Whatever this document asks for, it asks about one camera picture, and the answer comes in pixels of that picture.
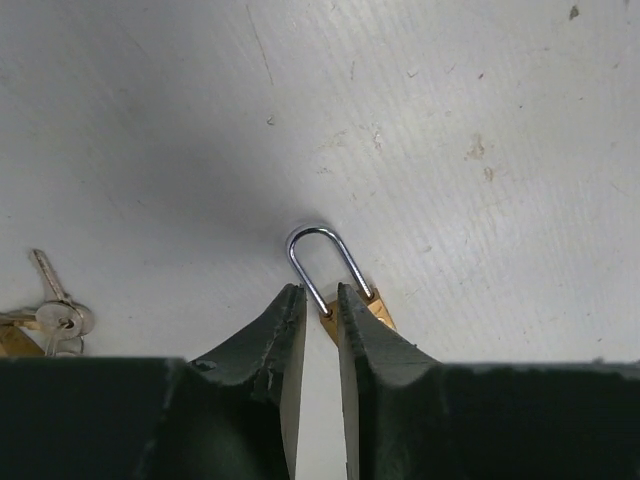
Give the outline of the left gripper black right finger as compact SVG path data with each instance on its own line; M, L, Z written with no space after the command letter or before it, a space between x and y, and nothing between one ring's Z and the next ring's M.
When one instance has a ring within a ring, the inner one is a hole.
M635 479L632 364L442 363L337 290L351 479Z

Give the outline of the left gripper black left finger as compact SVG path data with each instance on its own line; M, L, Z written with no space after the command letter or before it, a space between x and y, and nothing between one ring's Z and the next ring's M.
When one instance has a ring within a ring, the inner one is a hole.
M306 295L181 358L6 358L5 479L291 479Z

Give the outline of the small brass padlock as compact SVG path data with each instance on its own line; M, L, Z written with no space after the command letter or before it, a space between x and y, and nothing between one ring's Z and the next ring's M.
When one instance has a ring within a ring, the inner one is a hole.
M333 227L322 223L297 227L287 239L286 255L306 288L320 324L333 342L338 341L337 287L340 283L350 285L379 321L391 329L396 328L379 290Z

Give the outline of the silver key set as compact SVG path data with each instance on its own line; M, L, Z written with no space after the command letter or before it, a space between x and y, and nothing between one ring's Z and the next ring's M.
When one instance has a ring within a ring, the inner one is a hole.
M38 306L2 312L1 326L20 328L42 348L42 357L82 356L85 337L95 326L93 312L64 289L44 251L32 249L29 258L41 277L44 300Z

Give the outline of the large brass padlock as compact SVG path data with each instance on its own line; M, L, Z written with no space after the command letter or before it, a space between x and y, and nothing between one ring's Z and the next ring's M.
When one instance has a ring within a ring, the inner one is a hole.
M42 357L42 348L15 326L0 327L0 355L6 357Z

